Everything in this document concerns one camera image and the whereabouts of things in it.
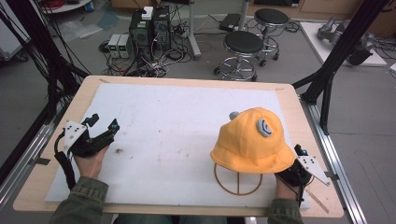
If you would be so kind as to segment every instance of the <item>black post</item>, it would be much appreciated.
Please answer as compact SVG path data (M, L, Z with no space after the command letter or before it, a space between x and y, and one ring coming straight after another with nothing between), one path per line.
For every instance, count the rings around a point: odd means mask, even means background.
M301 95L301 99L310 105L315 105L318 97L324 91L320 111L320 126L326 134L329 134L327 124L332 80L337 70L353 52L361 37L387 2L388 0L365 0L319 70L311 76L292 84L297 89L311 82L308 90Z

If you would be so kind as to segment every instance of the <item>yellow hat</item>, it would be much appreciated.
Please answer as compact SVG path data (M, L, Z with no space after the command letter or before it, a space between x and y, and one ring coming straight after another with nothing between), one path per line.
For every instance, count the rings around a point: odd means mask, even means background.
M283 126L277 115L261 107L235 116L219 131L212 160L238 173L269 174L289 168L294 153L285 142Z

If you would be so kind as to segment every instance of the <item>black stool seat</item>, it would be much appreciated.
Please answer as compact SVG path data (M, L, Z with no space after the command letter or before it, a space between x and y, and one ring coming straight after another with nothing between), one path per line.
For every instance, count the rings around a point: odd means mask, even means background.
M236 53L255 54L262 50L262 40L253 33L246 31L235 31L227 34L224 45Z
M289 17L285 13L271 8L262 8L257 10L254 13L254 19L261 25L283 25L289 21Z

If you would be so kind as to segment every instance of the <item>hat brim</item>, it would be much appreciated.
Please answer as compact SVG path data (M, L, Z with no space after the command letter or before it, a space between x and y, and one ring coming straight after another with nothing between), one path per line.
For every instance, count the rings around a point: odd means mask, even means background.
M220 166L247 174L278 173L291 167L295 160L295 155L287 144L279 146L279 151L276 154L260 160L241 157L227 148L212 150L210 157Z

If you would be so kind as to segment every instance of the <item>cardboard box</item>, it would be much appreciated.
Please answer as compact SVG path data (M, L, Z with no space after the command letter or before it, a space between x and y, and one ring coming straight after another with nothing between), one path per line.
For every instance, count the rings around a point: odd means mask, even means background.
M114 8L143 8L153 7L157 1L153 0L111 0Z
M378 37L396 36L396 1L389 1L385 5L367 32Z

